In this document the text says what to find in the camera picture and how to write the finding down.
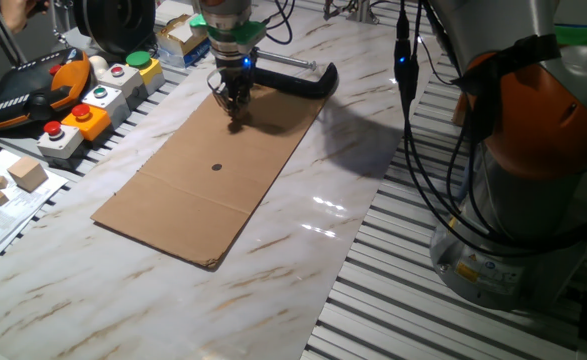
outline wooden block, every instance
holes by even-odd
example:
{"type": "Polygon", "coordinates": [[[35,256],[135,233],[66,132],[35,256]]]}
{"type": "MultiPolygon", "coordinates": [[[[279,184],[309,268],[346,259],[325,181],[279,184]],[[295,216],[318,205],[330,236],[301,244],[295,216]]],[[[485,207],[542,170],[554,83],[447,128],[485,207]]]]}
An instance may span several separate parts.
{"type": "Polygon", "coordinates": [[[2,175],[0,175],[0,190],[6,189],[6,186],[9,184],[9,181],[2,175]]]}
{"type": "Polygon", "coordinates": [[[49,178],[46,172],[44,172],[42,165],[28,156],[21,158],[15,164],[11,165],[8,171],[17,183],[17,186],[28,192],[37,189],[38,186],[49,178]]]}
{"type": "Polygon", "coordinates": [[[6,194],[0,191],[0,206],[9,202],[9,198],[6,197],[6,194]]]}

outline green button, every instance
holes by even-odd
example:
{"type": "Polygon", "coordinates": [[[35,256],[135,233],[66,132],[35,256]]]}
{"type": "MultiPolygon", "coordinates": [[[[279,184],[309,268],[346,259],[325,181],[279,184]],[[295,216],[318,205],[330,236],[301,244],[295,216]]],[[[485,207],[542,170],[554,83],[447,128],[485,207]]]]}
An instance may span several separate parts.
{"type": "Polygon", "coordinates": [[[136,51],[126,57],[126,63],[134,68],[144,69],[151,65],[151,55],[146,51],[136,51]]]}
{"type": "Polygon", "coordinates": [[[93,90],[93,95],[95,95],[96,98],[101,99],[106,96],[106,89],[103,87],[99,87],[93,90]]]}

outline red button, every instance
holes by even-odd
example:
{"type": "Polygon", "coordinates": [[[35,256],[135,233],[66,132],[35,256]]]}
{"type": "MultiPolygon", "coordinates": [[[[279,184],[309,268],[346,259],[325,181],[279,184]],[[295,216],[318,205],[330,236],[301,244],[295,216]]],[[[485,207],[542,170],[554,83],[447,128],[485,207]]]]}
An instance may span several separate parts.
{"type": "Polygon", "coordinates": [[[111,75],[118,77],[124,75],[124,69],[121,66],[115,66],[111,69],[111,75]]]}
{"type": "Polygon", "coordinates": [[[62,68],[62,65],[54,65],[52,68],[49,69],[49,74],[55,75],[58,71],[62,68]]]}
{"type": "Polygon", "coordinates": [[[91,112],[91,108],[86,104],[77,105],[76,107],[73,108],[73,110],[71,110],[71,113],[75,117],[86,116],[90,112],[91,112]]]}
{"type": "Polygon", "coordinates": [[[49,121],[44,125],[44,131],[49,134],[49,136],[55,136],[62,131],[62,126],[57,121],[49,121]]]}

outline metal slatted platform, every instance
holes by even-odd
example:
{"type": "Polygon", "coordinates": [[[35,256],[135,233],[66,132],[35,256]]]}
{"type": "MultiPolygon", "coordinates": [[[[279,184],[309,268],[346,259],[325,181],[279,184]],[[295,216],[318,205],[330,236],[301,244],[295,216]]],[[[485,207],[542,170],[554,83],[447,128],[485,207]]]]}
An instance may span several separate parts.
{"type": "MultiPolygon", "coordinates": [[[[381,24],[395,25],[397,17],[388,12],[376,15],[381,24]]],[[[410,11],[409,18],[414,16],[410,11]]],[[[457,77],[446,56],[435,69],[445,81],[457,77]]],[[[460,132],[451,123],[459,95],[433,75],[411,120],[417,150],[440,192],[460,132]]],[[[468,146],[460,154],[454,192],[462,184],[468,146]]],[[[562,297],[544,313],[504,312],[450,290],[429,257],[436,225],[408,174],[400,144],[302,359],[587,359],[587,342],[578,337],[580,303],[562,297]]],[[[587,291],[587,269],[569,288],[587,291]]]]}

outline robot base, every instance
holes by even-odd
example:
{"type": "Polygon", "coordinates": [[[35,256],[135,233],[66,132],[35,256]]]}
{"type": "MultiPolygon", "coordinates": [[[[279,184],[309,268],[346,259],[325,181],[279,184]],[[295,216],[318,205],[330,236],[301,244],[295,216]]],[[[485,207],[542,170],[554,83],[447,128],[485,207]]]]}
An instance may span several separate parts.
{"type": "MultiPolygon", "coordinates": [[[[487,250],[525,252],[488,243],[455,220],[451,223],[466,240],[487,250]]],[[[579,267],[586,248],[587,242],[583,241],[567,249],[525,258],[488,256],[465,245],[440,225],[431,239],[430,255],[442,281],[472,303],[498,310],[546,309],[579,267]]]]}

